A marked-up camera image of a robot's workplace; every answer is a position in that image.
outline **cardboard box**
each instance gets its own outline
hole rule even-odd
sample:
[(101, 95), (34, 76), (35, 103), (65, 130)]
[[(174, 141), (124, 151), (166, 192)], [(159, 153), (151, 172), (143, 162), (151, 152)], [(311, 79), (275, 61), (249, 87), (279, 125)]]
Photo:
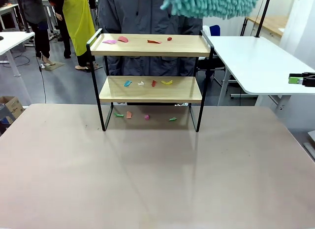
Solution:
[[(6, 106), (15, 119), (17, 119), (22, 114), (22, 112), (24, 112), (24, 108), (17, 97), (2, 96), (0, 97), (0, 103), (3, 103)], [(6, 117), (2, 119), (1, 122), (4, 124), (12, 124), (13, 120), (10, 117)]]

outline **shelf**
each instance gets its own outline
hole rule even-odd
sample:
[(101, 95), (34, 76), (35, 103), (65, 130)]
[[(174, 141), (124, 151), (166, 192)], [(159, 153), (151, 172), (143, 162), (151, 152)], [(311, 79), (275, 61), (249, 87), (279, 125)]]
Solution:
[[(124, 87), (127, 80), (132, 81)], [(171, 85), (161, 81), (173, 80)], [(195, 77), (178, 76), (108, 76), (99, 94), (102, 102), (191, 102), (201, 103)]]
[[(119, 36), (128, 38), (128, 43), (102, 43)], [(147, 43), (147, 40), (161, 41), (162, 44)], [(96, 56), (147, 56), (147, 57), (208, 57), (210, 49), (202, 36), (167, 34), (110, 34), (103, 33), (91, 46)]]

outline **floor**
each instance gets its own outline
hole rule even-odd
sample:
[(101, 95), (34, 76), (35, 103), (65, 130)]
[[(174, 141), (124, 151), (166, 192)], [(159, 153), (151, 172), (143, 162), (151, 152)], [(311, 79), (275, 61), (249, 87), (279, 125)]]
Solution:
[[(47, 103), (73, 103), (73, 104), (96, 104), (92, 76), (90, 73), (77, 71), (74, 66), (77, 60), (74, 54), (71, 59), (66, 60), (63, 57), (63, 43), (56, 39), (51, 41), (51, 60), (65, 63), (64, 66), (54, 71), (43, 71)], [(21, 55), (20, 51), (13, 50), (13, 57)], [(45, 95), (43, 90), (42, 78), (38, 69), (35, 57), (35, 51), (32, 47), (27, 47), (23, 55), (30, 59), (29, 64), (18, 67), (27, 90), (33, 103), (44, 103)], [(25, 57), (17, 57), (15, 62), (22, 65), (28, 60)], [(96, 58), (98, 64), (102, 64), (102, 57)], [(216, 78), (221, 81), (224, 77), (223, 72), (216, 72)], [(203, 89), (205, 74), (199, 72), (198, 83)], [(99, 91), (105, 82), (106, 75), (104, 69), (96, 71), (96, 79)], [(217, 105), (221, 87), (213, 80), (208, 87), (206, 105)], [(239, 94), (240, 88), (229, 87), (226, 93), (224, 105), (234, 106), (252, 106), (255, 104), (254, 98), (243, 98), (239, 100), (230, 99), (230, 94)], [(17, 96), (22, 104), (26, 104), (21, 98), (22, 91), (12, 74), (11, 68), (0, 65), (0, 96)]]

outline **yellow apron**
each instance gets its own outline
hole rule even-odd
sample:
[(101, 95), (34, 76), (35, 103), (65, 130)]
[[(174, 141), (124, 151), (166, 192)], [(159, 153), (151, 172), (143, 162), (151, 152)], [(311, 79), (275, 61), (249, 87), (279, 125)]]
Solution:
[(75, 53), (81, 56), (95, 33), (88, 0), (64, 0), (63, 15)]

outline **blue fluffy duster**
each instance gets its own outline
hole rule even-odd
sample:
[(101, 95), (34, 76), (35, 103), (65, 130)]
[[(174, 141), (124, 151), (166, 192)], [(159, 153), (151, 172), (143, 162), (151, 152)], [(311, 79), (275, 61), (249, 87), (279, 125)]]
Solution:
[(215, 16), (230, 19), (249, 16), (258, 0), (164, 0), (161, 9), (172, 5), (172, 15), (203, 18)]

